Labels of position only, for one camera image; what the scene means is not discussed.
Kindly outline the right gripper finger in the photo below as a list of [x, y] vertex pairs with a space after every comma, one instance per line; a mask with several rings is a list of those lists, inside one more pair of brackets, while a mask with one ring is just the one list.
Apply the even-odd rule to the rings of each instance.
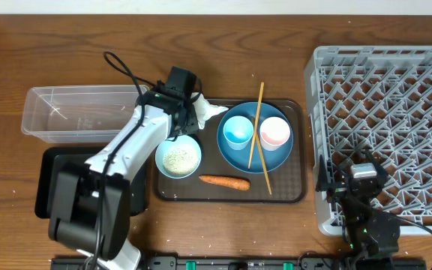
[[364, 152], [366, 159], [373, 164], [374, 169], [376, 170], [376, 177], [378, 179], [387, 179], [388, 172], [382, 167], [382, 165], [378, 162], [378, 160], [369, 152], [368, 149]]
[[326, 159], [320, 155], [319, 156], [319, 171], [317, 174], [317, 181], [315, 186], [316, 192], [323, 192], [327, 191], [330, 186], [331, 182], [329, 181], [328, 174], [327, 174], [327, 163]]

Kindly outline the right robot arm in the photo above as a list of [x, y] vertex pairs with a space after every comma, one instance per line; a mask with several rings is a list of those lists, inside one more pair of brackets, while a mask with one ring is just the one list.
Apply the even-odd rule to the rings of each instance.
[[399, 221], [390, 214], [371, 207], [389, 180], [388, 172], [365, 152], [366, 162], [353, 164], [343, 180], [329, 181], [326, 159], [319, 157], [315, 191], [325, 192], [328, 203], [338, 203], [343, 210], [343, 237], [352, 251], [333, 261], [332, 269], [393, 269], [391, 255], [399, 251]]

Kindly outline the white napkin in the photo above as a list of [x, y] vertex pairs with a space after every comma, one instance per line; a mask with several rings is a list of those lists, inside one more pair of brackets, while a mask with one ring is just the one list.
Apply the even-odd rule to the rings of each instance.
[[194, 92], [191, 95], [192, 104], [195, 109], [198, 127], [202, 130], [206, 122], [213, 116], [226, 112], [229, 108], [226, 106], [218, 106], [210, 104], [201, 93]]

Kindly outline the light blue rice bowl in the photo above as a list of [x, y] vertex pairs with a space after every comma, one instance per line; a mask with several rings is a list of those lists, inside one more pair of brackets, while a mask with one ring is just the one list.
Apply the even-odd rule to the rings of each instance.
[[171, 179], [183, 179], [194, 173], [202, 160], [199, 143], [191, 136], [165, 140], [156, 149], [155, 163], [159, 171]]

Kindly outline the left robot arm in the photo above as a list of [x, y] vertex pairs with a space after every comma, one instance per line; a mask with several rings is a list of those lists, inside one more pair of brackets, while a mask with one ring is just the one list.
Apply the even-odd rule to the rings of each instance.
[[157, 87], [140, 93], [131, 120], [83, 165], [67, 162], [47, 191], [49, 237], [87, 257], [81, 269], [136, 269], [140, 251], [127, 239], [131, 182], [166, 139], [197, 130], [201, 92]]

